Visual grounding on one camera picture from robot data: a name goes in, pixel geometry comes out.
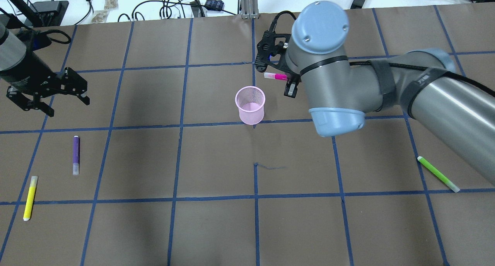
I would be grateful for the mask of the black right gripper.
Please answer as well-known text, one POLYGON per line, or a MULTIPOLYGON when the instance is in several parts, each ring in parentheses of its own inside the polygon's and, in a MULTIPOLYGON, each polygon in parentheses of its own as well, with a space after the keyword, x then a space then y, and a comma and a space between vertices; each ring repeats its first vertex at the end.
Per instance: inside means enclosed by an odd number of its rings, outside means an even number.
POLYGON ((295 98, 300 83, 299 74, 295 73, 287 65, 284 44, 290 41, 291 34, 278 34, 274 31, 265 31, 256 48, 258 53, 255 58, 255 69, 264 73, 267 67, 273 67, 279 71, 285 72, 288 76, 283 95, 295 98))

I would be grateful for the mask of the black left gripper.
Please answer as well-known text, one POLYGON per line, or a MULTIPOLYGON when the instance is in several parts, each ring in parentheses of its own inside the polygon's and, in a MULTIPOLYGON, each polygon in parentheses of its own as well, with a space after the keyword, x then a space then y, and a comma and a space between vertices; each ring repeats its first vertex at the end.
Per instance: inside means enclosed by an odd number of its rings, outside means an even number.
POLYGON ((7 69, 6 81, 10 84, 6 97, 24 111, 41 110, 54 117, 54 109, 42 99, 56 94, 73 95, 83 104, 90 104, 86 79, 70 67, 53 72, 35 53, 26 53, 17 65, 7 69))

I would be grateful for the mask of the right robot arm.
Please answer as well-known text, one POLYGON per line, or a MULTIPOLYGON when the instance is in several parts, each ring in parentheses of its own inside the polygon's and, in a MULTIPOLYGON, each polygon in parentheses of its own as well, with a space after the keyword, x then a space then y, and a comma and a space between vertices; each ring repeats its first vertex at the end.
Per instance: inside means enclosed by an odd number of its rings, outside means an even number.
POLYGON ((490 183, 495 177, 494 91, 456 72, 437 48, 367 61, 348 59, 346 12, 316 1, 295 17, 288 34, 275 32, 277 14, 256 48, 255 69, 288 76, 284 94, 303 83, 309 113, 321 137, 354 132, 365 115, 400 106, 490 183))

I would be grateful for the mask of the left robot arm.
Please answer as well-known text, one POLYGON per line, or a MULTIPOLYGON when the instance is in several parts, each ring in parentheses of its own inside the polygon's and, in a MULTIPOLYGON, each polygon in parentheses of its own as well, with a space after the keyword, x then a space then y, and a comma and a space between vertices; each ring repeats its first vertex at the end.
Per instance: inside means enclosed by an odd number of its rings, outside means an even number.
POLYGON ((58 29, 37 31, 32 28, 12 33, 1 26, 0 75, 9 84, 6 97, 24 111, 40 110, 49 117, 54 109, 43 102, 56 94, 76 96, 89 105, 88 82, 72 68, 56 73, 35 54, 51 43, 69 44, 72 39, 58 29))

